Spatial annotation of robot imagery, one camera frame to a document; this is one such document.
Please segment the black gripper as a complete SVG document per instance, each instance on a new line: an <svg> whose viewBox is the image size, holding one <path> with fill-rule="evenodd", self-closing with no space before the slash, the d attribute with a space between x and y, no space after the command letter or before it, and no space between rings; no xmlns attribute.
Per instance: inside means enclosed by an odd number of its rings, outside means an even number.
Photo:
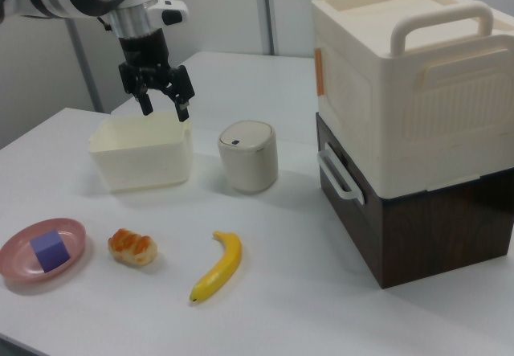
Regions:
<svg viewBox="0 0 514 356"><path fill-rule="evenodd" d="M169 51L162 29L136 38L120 38L125 62L118 66L124 91L132 95L148 116L153 106L148 95L148 86L140 68L169 66ZM165 70L161 91L174 103L180 122L189 119L188 106L195 95L189 73L185 66Z"/></svg>

